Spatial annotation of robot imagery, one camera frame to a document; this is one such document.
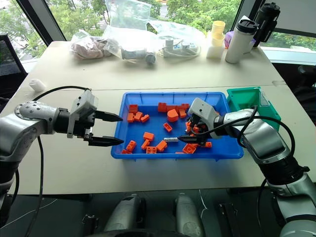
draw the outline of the white tabletop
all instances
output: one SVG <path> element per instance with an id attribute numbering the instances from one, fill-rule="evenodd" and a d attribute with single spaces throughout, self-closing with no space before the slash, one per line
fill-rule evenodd
<path id="1" fill-rule="evenodd" d="M 280 114 L 282 121 L 291 128 L 295 136 L 295 157 L 299 164 L 309 166 L 311 169 L 309 175 L 313 181 L 316 181 L 315 126 L 290 89 L 284 85 L 284 81 L 270 62 L 267 61 L 265 56 L 261 55 L 262 52 L 260 50 L 255 52 L 255 59 L 248 60 L 248 64 L 243 61 L 239 67 L 244 68 L 239 70 L 237 68 L 232 69 L 234 65 L 225 62 L 218 62 L 216 66 L 208 62 L 209 65 L 206 65 L 206 60 L 198 58 L 196 60 L 204 61 L 203 67 L 199 66 L 199 64 L 189 67 L 188 61 L 186 62 L 188 64 L 186 67 L 184 65 L 181 66 L 181 64 L 175 66 L 181 70 L 179 70 L 178 76 L 173 80 L 158 80 L 159 75 L 167 76 L 168 71 L 172 73 L 176 71 L 172 67 L 166 66 L 166 69 L 163 69 L 161 65 L 157 65 L 157 68 L 152 71 L 153 78 L 149 79 L 146 76 L 148 74 L 147 69 L 135 69 L 129 66 L 130 73 L 128 74 L 127 64 L 118 60 L 113 59 L 110 63 L 107 60 L 95 61 L 96 65 L 91 60 L 88 63 L 84 63 L 86 65 L 85 71 L 90 72 L 90 76 L 86 76 L 80 71 L 82 64 L 74 62 L 74 59 L 68 54 L 65 54 L 59 60 L 55 58 L 57 57 L 56 51 L 62 53 L 61 48 L 65 48 L 64 44 L 61 45 L 60 47 L 53 47 L 55 50 L 51 50 L 51 47 L 48 48 L 44 53 L 44 58 L 41 58 L 34 71 L 28 75 L 19 91 L 1 113 L 1 116 L 11 113 L 17 104 L 31 100 L 37 95 L 29 90 L 26 85 L 33 78 L 43 80 L 49 88 L 69 84 L 97 88 L 92 93 L 99 98 L 98 109 L 116 114 L 119 113 L 123 94 L 127 91 L 135 91 L 134 87 L 137 88 L 137 86 L 139 87 L 137 89 L 141 91 L 220 91 L 227 94 L 227 89 L 236 88 L 236 86 L 260 85 Z M 71 70 L 66 69 L 64 65 L 71 64 L 76 78 L 65 76 L 70 75 Z M 107 69 L 110 70 L 113 66 L 117 69 L 123 68 L 123 73 L 121 74 L 117 70 L 116 73 L 111 72 L 111 77 L 107 77 Z M 100 67 L 104 68 L 104 73 L 101 73 Z M 210 67 L 213 69 L 213 74 L 216 74 L 216 77 L 214 77 L 214 80 L 207 80 L 207 78 L 213 77 L 206 75 L 207 73 L 199 73 L 192 76 L 190 81 L 186 81 L 189 78 L 188 75 L 191 74 L 191 70 L 196 70 L 196 67 L 201 67 L 202 71 L 211 73 L 212 70 L 208 68 Z M 235 70 L 236 76 L 234 79 L 228 79 L 226 76 L 232 75 L 231 70 Z M 253 75 L 251 77 L 248 76 L 248 72 L 253 73 Z M 162 81 L 169 83 L 169 86 L 162 88 L 169 87 L 173 89 L 161 89 L 159 85 L 162 85 Z M 233 85 L 224 87 L 229 82 Z M 142 86 L 144 85 L 149 87 L 150 90 L 143 89 Z M 131 90 L 125 90 L 124 88 L 126 87 L 131 88 Z M 56 91 L 43 97 L 41 101 L 55 107 L 70 109 L 72 101 L 81 93 L 82 91 L 79 90 Z M 115 128 L 116 123 L 97 121 L 94 126 L 94 135 L 113 136 Z M 286 132 L 280 129 L 280 133 L 287 144 L 290 144 Z M 111 148 L 89 147 L 87 142 L 81 139 L 67 139 L 66 134 L 43 135 L 41 137 L 44 146 L 44 194 L 253 187 L 259 186 L 263 180 L 259 167 L 247 151 L 244 151 L 245 155 L 241 159 L 219 160 L 218 162 L 213 159 L 139 159 L 133 161 L 114 159 L 110 155 Z M 19 166 L 19 171 L 19 193 L 38 194 L 40 151 L 37 142 L 32 145 L 24 157 Z"/>

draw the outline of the black cable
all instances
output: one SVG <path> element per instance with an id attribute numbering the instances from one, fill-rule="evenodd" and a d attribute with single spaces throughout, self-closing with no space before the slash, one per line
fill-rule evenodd
<path id="1" fill-rule="evenodd" d="M 224 127 L 227 127 L 227 126 L 230 126 L 234 123 L 237 123 L 237 122 L 240 122 L 240 121 L 244 121 L 244 120 L 248 120 L 250 117 L 244 117 L 244 118 L 238 118 L 234 121 L 231 121 L 229 123 L 226 123 L 226 124 L 222 124 L 212 130 L 209 130 L 209 131 L 206 131 L 206 132 L 202 132 L 202 133 L 194 133 L 194 135 L 196 136 L 203 136 L 205 134 L 210 134 L 212 132 L 215 132 L 217 130 L 220 130 L 220 129 L 223 129 Z M 273 121 L 273 122 L 276 122 L 278 123 L 279 125 L 281 125 L 288 133 L 290 139 L 291 139 L 291 152 L 290 152 L 290 155 L 294 155 L 294 152 L 295 152 L 295 139 L 294 139 L 294 136 L 293 136 L 293 133 L 292 131 L 290 130 L 290 128 L 288 126 L 286 126 L 283 122 L 275 119 L 275 118 L 271 118 L 271 117 L 266 117 L 266 116 L 254 116 L 253 119 L 265 119 L 265 120 L 270 120 L 270 121 Z"/>
<path id="2" fill-rule="evenodd" d="M 246 148 L 246 146 L 245 146 L 243 143 L 241 143 L 241 136 L 242 136 L 243 133 L 246 131 L 246 129 L 247 129 L 247 127 L 249 126 L 249 124 L 253 121 L 253 117 L 255 116 L 255 114 L 257 113 L 257 111 L 258 111 L 258 106 L 255 105 L 255 106 L 253 107 L 253 111 L 252 111 L 252 113 L 251 113 L 249 119 L 247 120 L 246 124 L 243 126 L 243 128 L 242 128 L 241 131 L 240 131 L 240 133 L 238 134 L 237 142 L 238 142 L 238 144 L 239 144 L 241 147 Z"/>
<path id="3" fill-rule="evenodd" d="M 259 193 L 258 193 L 258 196 L 257 196 L 257 221 L 258 221 L 258 225 L 260 227 L 260 230 L 261 230 L 261 235 L 264 237 L 265 236 L 265 233 L 264 233 L 264 230 L 263 228 L 261 227 L 261 219 L 260 219 L 260 200 L 261 200 L 261 194 L 262 194 L 262 191 L 264 190 L 265 188 L 265 185 L 266 185 L 266 182 L 267 182 L 267 179 L 264 179 L 261 186 L 260 186 L 260 189 L 259 189 Z"/>
<path id="4" fill-rule="evenodd" d="M 38 142 L 39 142 L 39 149 L 40 149 L 40 186 L 39 186 L 39 200 L 38 200 L 38 205 L 35 209 L 34 216 L 29 224 L 29 227 L 26 231 L 25 237 L 30 236 L 30 233 L 32 231 L 32 228 L 34 226 L 34 223 L 36 221 L 36 218 L 38 216 L 39 210 L 40 210 L 40 203 L 41 199 L 43 196 L 43 175 L 44 175 L 44 151 L 43 151 L 43 145 L 41 143 L 40 137 L 38 137 Z"/>
<path id="5" fill-rule="evenodd" d="M 62 89 L 81 89 L 81 90 L 90 90 L 89 88 L 85 88 L 85 87 L 81 87 L 81 86 L 76 86 L 76 85 L 66 85 L 66 86 L 61 86 L 61 87 L 57 87 L 51 90 L 48 90 L 47 92 L 44 92 L 43 94 L 37 96 L 33 101 L 39 100 L 40 98 L 42 98 L 45 95 L 48 95 L 49 93 L 52 93 L 56 90 L 62 90 Z"/>
<path id="6" fill-rule="evenodd" d="M 16 199 L 16 196 L 18 195 L 19 186 L 20 186 L 20 175 L 19 175 L 19 170 L 16 169 L 16 171 L 15 171 L 15 189 L 14 189 L 14 194 L 13 194 L 11 205 L 13 205 L 13 203 Z"/>

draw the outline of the green plastic bin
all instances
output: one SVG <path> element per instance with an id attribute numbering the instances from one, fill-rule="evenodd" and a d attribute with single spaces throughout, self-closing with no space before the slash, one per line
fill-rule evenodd
<path id="1" fill-rule="evenodd" d="M 261 116 L 267 116 L 281 121 L 281 117 L 274 109 L 271 102 L 266 98 L 261 87 L 247 87 L 238 89 L 228 89 L 227 102 L 232 112 L 248 109 L 254 105 L 258 106 L 258 112 Z M 280 125 L 276 122 L 265 120 L 277 131 Z"/>

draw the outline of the floor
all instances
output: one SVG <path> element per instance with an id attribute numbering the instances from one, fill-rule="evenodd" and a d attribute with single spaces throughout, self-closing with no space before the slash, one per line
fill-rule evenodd
<path id="1" fill-rule="evenodd" d="M 147 202 L 146 228 L 175 230 L 175 217 L 173 216 L 173 200 L 179 193 L 186 193 L 191 197 L 199 213 L 202 211 L 202 202 L 198 190 L 137 192 Z M 106 221 L 116 204 L 128 194 L 95 194 L 90 202 L 57 199 L 51 205 L 40 210 L 34 225 L 32 237 L 81 237 L 85 214 L 93 214 L 100 219 L 96 233 L 102 231 Z M 236 210 L 237 222 L 242 237 L 260 236 L 260 230 L 256 221 L 256 197 L 257 190 L 244 191 L 236 194 L 236 190 L 201 190 L 207 210 L 204 211 L 202 222 L 207 237 L 229 237 L 226 225 L 221 225 L 218 219 L 220 215 L 218 204 L 232 202 Z M 266 236 L 278 237 L 280 227 L 275 222 L 275 216 L 270 205 L 272 195 L 264 190 L 261 202 L 262 226 Z M 54 198 L 44 198 L 42 206 L 45 206 Z M 36 207 L 37 197 L 18 196 L 10 213 L 7 223 Z M 33 216 L 30 213 L 16 222 L 0 230 L 1 237 L 24 236 L 28 224 Z"/>

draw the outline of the blue plastic tray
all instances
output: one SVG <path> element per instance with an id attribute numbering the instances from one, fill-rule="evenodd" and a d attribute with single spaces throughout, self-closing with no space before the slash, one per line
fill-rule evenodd
<path id="1" fill-rule="evenodd" d="M 144 132 L 155 135 L 150 146 L 156 146 L 164 137 L 178 137 L 185 134 L 185 118 L 179 118 L 176 122 L 168 122 L 167 113 L 158 112 L 158 103 L 165 102 L 167 105 L 181 105 L 182 103 L 191 104 L 195 98 L 199 97 L 208 104 L 212 105 L 221 115 L 229 112 L 226 97 L 221 92 L 128 92 L 123 95 L 119 115 L 123 121 L 118 122 L 115 137 L 124 140 L 124 143 L 113 146 L 111 155 L 118 159 L 138 159 L 138 158 L 214 158 L 219 159 L 238 159 L 243 156 L 243 150 L 238 145 L 235 138 L 223 136 L 221 139 L 209 139 L 212 148 L 198 147 L 194 154 L 175 154 L 181 152 L 185 146 L 184 142 L 168 143 L 168 147 L 162 153 L 146 154 L 141 149 L 144 142 Z M 149 114 L 150 119 L 145 122 L 127 122 L 129 105 L 138 105 L 138 111 L 144 115 Z M 167 132 L 163 124 L 167 122 L 172 126 L 172 131 Z M 136 141 L 137 145 L 133 154 L 121 154 L 130 140 Z"/>

